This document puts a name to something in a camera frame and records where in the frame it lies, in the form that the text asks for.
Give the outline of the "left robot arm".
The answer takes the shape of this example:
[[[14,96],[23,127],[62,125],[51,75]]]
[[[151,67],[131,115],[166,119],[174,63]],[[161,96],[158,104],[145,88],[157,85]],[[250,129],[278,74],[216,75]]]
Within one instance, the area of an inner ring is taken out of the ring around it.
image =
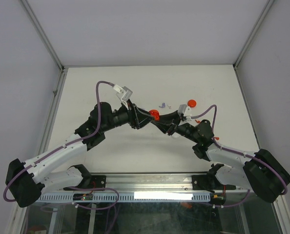
[[[21,162],[11,161],[6,175],[3,198],[25,208],[36,202],[41,195],[62,188],[87,189],[91,174],[84,165],[71,166],[62,172],[56,168],[73,157],[85,153],[105,140],[105,132],[128,124],[141,129],[159,120],[159,114],[145,111],[128,101],[119,110],[112,110],[107,102],[99,102],[91,111],[88,120],[60,146],[34,158]]]

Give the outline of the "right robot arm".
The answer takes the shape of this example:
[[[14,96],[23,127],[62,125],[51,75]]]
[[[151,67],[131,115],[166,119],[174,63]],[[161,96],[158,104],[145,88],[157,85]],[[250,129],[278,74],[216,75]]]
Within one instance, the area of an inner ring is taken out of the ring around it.
[[[234,185],[253,191],[268,203],[288,192],[290,175],[268,150],[246,152],[220,144],[209,120],[194,126],[184,115],[174,112],[160,116],[153,124],[166,135],[178,134],[191,140],[195,143],[192,150],[199,159],[215,163],[207,173],[211,188]]]

